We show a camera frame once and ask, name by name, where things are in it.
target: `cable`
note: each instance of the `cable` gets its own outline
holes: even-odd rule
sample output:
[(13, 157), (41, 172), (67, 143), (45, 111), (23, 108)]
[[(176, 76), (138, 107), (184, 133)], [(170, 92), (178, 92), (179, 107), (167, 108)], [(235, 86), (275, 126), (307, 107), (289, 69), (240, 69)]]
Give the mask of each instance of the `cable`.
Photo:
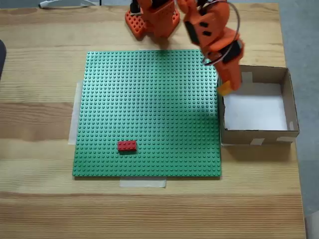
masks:
[[(49, 1), (43, 1), (39, 3), (39, 8), (46, 8), (49, 7), (49, 5), (51, 3), (57, 2), (57, 1), (63, 1), (63, 0), (49, 0)], [(96, 4), (94, 2), (91, 2), (89, 0), (81, 0), (81, 2), (86, 2), (88, 3), (90, 6), (96, 6)]]
[(226, 3), (226, 4), (230, 5), (230, 6), (234, 9), (234, 11), (235, 11), (235, 13), (236, 13), (236, 16), (237, 16), (237, 29), (236, 29), (236, 33), (235, 33), (234, 39), (232, 40), (231, 44), (229, 45), (227, 51), (226, 51), (222, 56), (218, 57), (218, 58), (217, 58), (216, 60), (214, 60), (214, 61), (210, 61), (210, 62), (205, 63), (206, 59), (208, 59), (208, 58), (207, 58), (207, 55), (208, 55), (209, 53), (207, 53), (207, 55), (204, 55), (204, 58), (203, 58), (203, 60), (202, 60), (202, 63), (203, 63), (205, 66), (215, 65), (216, 63), (218, 63), (218, 62), (220, 62), (222, 59), (224, 59), (224, 57), (230, 52), (231, 48), (233, 47), (234, 42), (236, 41), (237, 34), (239, 33), (239, 28), (240, 28), (240, 16), (239, 16), (239, 12), (238, 12), (237, 7), (236, 7), (234, 4), (232, 4), (231, 2), (224, 1), (224, 0), (213, 0), (213, 1), (209, 2), (205, 7), (209, 7), (210, 5), (213, 5), (213, 4), (218, 3), (218, 2), (220, 2), (220, 3)]

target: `red lego brick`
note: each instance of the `red lego brick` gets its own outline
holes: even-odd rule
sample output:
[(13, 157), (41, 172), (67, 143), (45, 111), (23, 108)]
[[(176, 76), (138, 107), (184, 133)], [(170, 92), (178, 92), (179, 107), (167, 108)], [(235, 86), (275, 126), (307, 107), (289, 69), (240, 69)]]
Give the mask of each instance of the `red lego brick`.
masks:
[(125, 152), (125, 151), (136, 151), (136, 141), (118, 141), (118, 151)]

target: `white paper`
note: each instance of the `white paper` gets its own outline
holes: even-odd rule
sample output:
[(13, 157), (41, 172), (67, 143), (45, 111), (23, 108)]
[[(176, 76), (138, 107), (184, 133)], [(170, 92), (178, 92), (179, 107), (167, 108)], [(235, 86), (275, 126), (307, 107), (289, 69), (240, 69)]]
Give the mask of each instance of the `white paper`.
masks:
[(120, 187), (166, 187), (166, 177), (121, 177)]
[(279, 84), (242, 84), (224, 96), (224, 103), (228, 130), (287, 130)]
[(76, 84), (68, 144), (75, 145), (78, 131), (83, 80)]
[(264, 142), (265, 138), (254, 138), (250, 145), (262, 145)]

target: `green lego baseplate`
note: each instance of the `green lego baseplate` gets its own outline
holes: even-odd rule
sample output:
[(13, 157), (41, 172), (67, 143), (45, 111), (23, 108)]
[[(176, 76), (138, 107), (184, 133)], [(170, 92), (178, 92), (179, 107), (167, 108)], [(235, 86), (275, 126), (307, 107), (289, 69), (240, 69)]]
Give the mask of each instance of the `green lego baseplate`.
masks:
[[(198, 50), (88, 52), (73, 176), (220, 176), (217, 74)], [(118, 141), (137, 151), (119, 153)]]

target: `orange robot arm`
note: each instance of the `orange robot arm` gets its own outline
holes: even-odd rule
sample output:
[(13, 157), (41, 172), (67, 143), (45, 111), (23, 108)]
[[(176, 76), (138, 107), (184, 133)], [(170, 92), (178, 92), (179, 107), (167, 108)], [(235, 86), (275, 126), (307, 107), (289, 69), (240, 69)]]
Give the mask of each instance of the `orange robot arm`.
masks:
[(198, 45), (209, 63), (214, 65), (222, 80), (218, 92), (222, 95), (241, 86), (239, 60), (243, 57), (244, 43), (238, 30), (226, 27), (229, 18), (227, 0), (177, 0), (185, 13), (184, 24), (190, 40)]

